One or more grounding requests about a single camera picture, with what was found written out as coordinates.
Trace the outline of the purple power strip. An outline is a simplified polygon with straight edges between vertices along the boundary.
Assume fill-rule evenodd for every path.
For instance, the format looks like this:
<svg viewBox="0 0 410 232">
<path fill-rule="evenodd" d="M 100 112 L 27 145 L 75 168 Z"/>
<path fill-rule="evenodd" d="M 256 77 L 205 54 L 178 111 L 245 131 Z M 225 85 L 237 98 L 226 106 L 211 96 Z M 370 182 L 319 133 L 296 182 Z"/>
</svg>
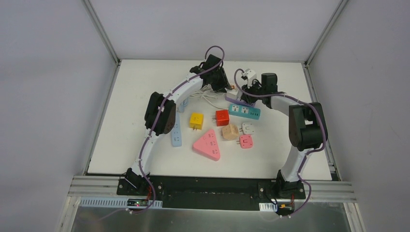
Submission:
<svg viewBox="0 0 410 232">
<path fill-rule="evenodd" d="M 255 102 L 254 103 L 247 103 L 247 102 L 245 102 L 244 100 L 241 100 L 241 99 L 234 99 L 234 98 L 229 97 L 228 95 L 225 95 L 225 100 L 230 102 L 230 103 L 233 103 L 233 104 L 247 106 L 247 107 L 255 107 L 255 104 L 256 104 Z"/>
</svg>

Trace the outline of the teal power strip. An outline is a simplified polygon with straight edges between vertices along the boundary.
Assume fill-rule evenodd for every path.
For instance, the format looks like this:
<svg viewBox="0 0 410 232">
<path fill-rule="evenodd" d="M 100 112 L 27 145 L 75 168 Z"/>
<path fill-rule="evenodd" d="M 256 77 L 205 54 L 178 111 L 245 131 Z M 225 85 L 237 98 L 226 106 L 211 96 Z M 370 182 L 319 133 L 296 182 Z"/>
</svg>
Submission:
<svg viewBox="0 0 410 232">
<path fill-rule="evenodd" d="M 247 107 L 242 105 L 230 104 L 228 113 L 233 116 L 259 120 L 261 110 L 258 108 Z"/>
</svg>

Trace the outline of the red cube socket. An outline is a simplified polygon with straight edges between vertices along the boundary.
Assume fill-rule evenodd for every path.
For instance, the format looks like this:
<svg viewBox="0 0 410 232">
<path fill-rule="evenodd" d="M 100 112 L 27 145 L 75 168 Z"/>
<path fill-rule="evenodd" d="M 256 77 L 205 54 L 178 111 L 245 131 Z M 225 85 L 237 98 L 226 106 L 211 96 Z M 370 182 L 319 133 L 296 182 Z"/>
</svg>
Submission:
<svg viewBox="0 0 410 232">
<path fill-rule="evenodd" d="M 213 121 L 217 127 L 227 126 L 230 122 L 229 111 L 226 109 L 216 110 Z"/>
</svg>

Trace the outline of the yellow cube socket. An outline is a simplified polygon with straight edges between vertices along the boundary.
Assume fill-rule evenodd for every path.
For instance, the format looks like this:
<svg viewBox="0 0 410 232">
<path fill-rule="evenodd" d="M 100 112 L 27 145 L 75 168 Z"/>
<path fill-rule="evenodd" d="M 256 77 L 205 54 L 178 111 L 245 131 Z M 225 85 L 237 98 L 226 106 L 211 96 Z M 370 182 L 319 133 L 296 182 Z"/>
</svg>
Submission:
<svg viewBox="0 0 410 232">
<path fill-rule="evenodd" d="M 189 128 L 193 130 L 202 130 L 204 123 L 204 115 L 202 113 L 193 112 L 189 120 Z"/>
</svg>

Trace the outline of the white plug adapter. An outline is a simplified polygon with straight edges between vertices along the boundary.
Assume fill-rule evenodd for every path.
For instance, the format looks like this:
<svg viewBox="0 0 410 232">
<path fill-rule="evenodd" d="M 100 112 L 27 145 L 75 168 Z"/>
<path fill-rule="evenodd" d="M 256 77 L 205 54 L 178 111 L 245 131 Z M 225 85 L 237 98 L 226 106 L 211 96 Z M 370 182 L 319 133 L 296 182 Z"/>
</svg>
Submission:
<svg viewBox="0 0 410 232">
<path fill-rule="evenodd" d="M 255 127 L 250 122 L 243 122 L 239 128 L 239 131 L 245 135 L 253 135 L 255 133 Z"/>
</svg>

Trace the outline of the beige cube socket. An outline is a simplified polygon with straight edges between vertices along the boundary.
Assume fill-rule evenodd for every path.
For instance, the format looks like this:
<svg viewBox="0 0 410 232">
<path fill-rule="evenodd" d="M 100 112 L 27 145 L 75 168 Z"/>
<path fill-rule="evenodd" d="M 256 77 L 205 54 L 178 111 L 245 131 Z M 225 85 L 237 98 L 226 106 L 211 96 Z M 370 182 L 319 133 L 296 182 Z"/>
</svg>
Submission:
<svg viewBox="0 0 410 232">
<path fill-rule="evenodd" d="M 231 140 L 235 140 L 236 138 L 239 137 L 239 129 L 237 127 L 237 125 L 235 124 L 228 124 L 226 126 L 224 126 L 222 129 L 222 137 L 225 140 L 231 141 Z"/>
</svg>

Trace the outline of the pink plug adapter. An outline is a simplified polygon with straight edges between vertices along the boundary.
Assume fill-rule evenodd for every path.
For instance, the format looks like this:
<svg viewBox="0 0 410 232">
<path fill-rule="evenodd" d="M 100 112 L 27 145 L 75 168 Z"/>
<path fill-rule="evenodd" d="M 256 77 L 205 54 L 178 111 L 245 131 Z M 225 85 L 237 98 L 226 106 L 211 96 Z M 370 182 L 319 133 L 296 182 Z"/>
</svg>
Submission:
<svg viewBox="0 0 410 232">
<path fill-rule="evenodd" d="M 250 134 L 243 134 L 239 136 L 238 144 L 242 149 L 253 148 L 254 142 Z"/>
</svg>

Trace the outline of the pink power strip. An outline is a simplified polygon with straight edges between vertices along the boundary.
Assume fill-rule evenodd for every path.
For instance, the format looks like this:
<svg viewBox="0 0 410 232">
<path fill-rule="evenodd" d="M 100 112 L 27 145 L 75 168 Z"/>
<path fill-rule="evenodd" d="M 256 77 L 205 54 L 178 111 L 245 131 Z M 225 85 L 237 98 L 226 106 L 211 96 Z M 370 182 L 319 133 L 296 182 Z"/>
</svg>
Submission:
<svg viewBox="0 0 410 232">
<path fill-rule="evenodd" d="M 216 133 L 213 129 L 204 133 L 196 142 L 193 143 L 192 149 L 213 161 L 219 161 L 221 154 L 216 137 Z"/>
</svg>

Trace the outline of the white cube socket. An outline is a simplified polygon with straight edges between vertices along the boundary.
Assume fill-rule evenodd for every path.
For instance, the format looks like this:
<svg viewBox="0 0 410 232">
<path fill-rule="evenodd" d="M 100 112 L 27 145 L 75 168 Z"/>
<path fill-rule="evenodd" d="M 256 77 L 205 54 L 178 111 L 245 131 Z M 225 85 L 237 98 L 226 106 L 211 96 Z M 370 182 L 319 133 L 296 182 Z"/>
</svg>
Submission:
<svg viewBox="0 0 410 232">
<path fill-rule="evenodd" d="M 225 94 L 225 98 L 226 98 L 226 99 L 236 100 L 236 99 L 237 99 L 237 94 L 238 94 L 238 90 L 237 90 L 237 89 L 227 90 L 227 92 L 226 92 L 226 94 Z"/>
</svg>

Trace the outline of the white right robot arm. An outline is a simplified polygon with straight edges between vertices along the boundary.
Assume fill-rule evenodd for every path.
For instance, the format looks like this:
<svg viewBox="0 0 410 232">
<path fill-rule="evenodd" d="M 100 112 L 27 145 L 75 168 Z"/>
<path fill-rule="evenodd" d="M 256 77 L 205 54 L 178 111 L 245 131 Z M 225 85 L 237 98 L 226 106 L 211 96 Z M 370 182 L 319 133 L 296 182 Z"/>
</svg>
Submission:
<svg viewBox="0 0 410 232">
<path fill-rule="evenodd" d="M 301 173 L 309 156 L 325 148 L 328 132 L 322 105 L 319 102 L 307 103 L 279 92 L 275 73 L 263 73 L 258 80 L 250 69 L 240 72 L 241 78 L 247 82 L 238 87 L 241 100 L 249 104 L 261 101 L 269 109 L 280 111 L 288 117 L 292 147 L 272 187 L 277 196 L 287 198 L 303 188 Z"/>
</svg>

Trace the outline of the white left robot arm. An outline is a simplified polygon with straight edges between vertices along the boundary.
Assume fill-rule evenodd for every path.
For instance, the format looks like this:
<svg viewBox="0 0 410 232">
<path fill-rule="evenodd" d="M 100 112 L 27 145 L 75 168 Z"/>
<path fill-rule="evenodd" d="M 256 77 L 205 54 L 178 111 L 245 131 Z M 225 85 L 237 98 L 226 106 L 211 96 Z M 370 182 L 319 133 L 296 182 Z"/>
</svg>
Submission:
<svg viewBox="0 0 410 232">
<path fill-rule="evenodd" d="M 205 61 L 190 69 L 176 87 L 165 93 L 153 92 L 148 101 L 145 120 L 145 137 L 134 164 L 126 171 L 124 188 L 135 195 L 143 195 L 153 185 L 148 178 L 150 155 L 158 139 L 168 134 L 175 126 L 177 107 L 192 93 L 205 86 L 215 92 L 230 88 L 223 69 L 224 58 L 207 55 Z"/>
</svg>

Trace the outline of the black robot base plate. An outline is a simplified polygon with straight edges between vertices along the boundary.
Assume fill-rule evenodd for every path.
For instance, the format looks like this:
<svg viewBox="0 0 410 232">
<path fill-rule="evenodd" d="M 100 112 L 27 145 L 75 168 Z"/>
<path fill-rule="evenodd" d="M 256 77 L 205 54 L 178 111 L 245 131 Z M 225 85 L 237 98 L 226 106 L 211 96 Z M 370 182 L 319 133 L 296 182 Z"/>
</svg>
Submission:
<svg viewBox="0 0 410 232">
<path fill-rule="evenodd" d="M 117 195 L 144 198 L 149 195 L 163 208 L 207 210 L 259 210 L 260 203 L 304 200 L 306 189 L 298 181 L 280 189 L 275 179 L 177 177 L 152 175 L 119 179 Z"/>
</svg>

